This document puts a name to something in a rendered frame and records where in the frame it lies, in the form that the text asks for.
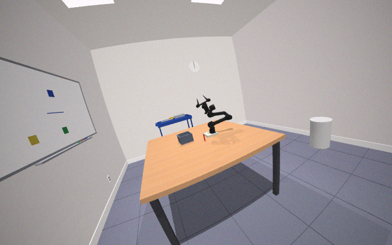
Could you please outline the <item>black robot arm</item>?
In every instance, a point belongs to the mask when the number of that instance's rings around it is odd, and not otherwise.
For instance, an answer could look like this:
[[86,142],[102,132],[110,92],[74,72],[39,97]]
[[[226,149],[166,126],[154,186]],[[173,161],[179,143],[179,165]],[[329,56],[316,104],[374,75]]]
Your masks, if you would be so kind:
[[[204,109],[206,106],[207,106],[207,103],[203,104],[202,108]],[[232,119],[232,115],[228,114],[225,111],[213,113],[212,111],[215,110],[215,109],[216,109],[215,105],[212,104],[211,106],[209,106],[209,108],[204,109],[205,110],[205,114],[207,114],[208,117],[214,117],[214,116],[217,116],[217,115],[225,115],[225,117],[221,118],[221,119],[219,119],[217,121],[214,121],[214,122],[211,121],[211,122],[208,123],[208,127],[210,128],[209,132],[211,134],[216,133],[215,132],[215,127],[214,127],[215,125],[217,125],[217,124],[219,124],[219,123],[221,123],[221,122],[223,122],[225,120]]]

